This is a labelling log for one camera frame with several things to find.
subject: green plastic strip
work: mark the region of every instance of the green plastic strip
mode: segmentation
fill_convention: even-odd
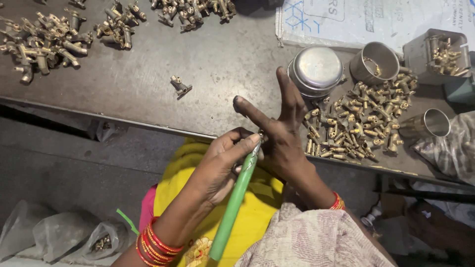
[[[209,251],[209,257],[215,261],[220,261],[223,256],[224,249],[228,244],[231,230],[233,229],[234,222],[238,216],[239,208],[241,207],[244,194],[246,193],[247,186],[251,180],[252,173],[257,165],[257,153],[261,142],[257,144],[255,149],[247,155],[244,163],[242,164],[241,172],[239,173],[238,180],[234,186],[231,197],[229,198],[228,206],[224,211],[223,219],[219,224],[216,235]]]
[[[116,212],[119,213],[120,216],[122,216],[122,218],[124,218],[124,219],[127,221],[127,223],[130,225],[131,230],[132,230],[135,234],[140,235],[139,230],[137,230],[137,228],[136,228],[135,225],[133,224],[132,220],[129,219],[129,217],[127,217],[127,215],[125,215],[120,209],[117,209]]]

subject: patterned cloth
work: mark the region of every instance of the patterned cloth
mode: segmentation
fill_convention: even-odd
[[[286,186],[284,203],[261,240],[234,265],[392,267],[343,210],[307,210]]]

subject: concrete floor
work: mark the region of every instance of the concrete floor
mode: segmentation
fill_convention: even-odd
[[[129,128],[109,143],[99,143],[0,119],[0,225],[25,199],[58,212],[81,207],[101,219],[120,208],[138,225],[141,200],[160,181],[183,138]],[[322,179],[357,215],[378,201],[375,175],[316,164]]]

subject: steel table surface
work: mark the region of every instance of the steel table surface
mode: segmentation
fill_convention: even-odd
[[[69,14],[63,10],[66,0],[48,0],[47,6],[34,0],[7,0],[0,15],[20,21],[21,17],[36,19],[35,12]],[[95,115],[158,131],[196,136],[217,136],[238,126],[257,130],[248,119],[236,114],[232,107],[235,95],[250,100],[269,117],[280,113],[280,91],[275,77],[278,66],[287,66],[300,48],[278,47],[275,36],[275,10],[260,6],[254,0],[236,1],[238,14],[229,23],[220,23],[219,16],[204,17],[199,29],[182,32],[178,18],[175,27],[158,21],[158,10],[152,10],[148,0],[139,0],[147,21],[134,27],[133,48],[124,51],[106,47],[95,39],[81,68],[57,67],[47,76],[35,73],[30,85],[19,83],[20,72],[12,71],[14,60],[0,57],[0,98],[14,103],[28,103],[75,113]],[[105,20],[103,9],[109,0],[87,0],[87,18],[80,33],[92,30]],[[338,52],[346,65],[353,57],[350,52]],[[170,77],[177,75],[193,90],[177,99]],[[352,88],[352,81],[331,93],[332,101]],[[418,89],[413,106],[401,119],[437,107],[449,117],[455,113],[444,101],[440,87]],[[301,127],[302,142],[307,132]],[[398,157],[375,152],[380,163],[363,160],[362,165],[331,159],[316,160],[368,169],[379,165],[433,180],[435,172],[422,158],[409,149],[406,140]],[[381,169],[375,172],[397,174]]]

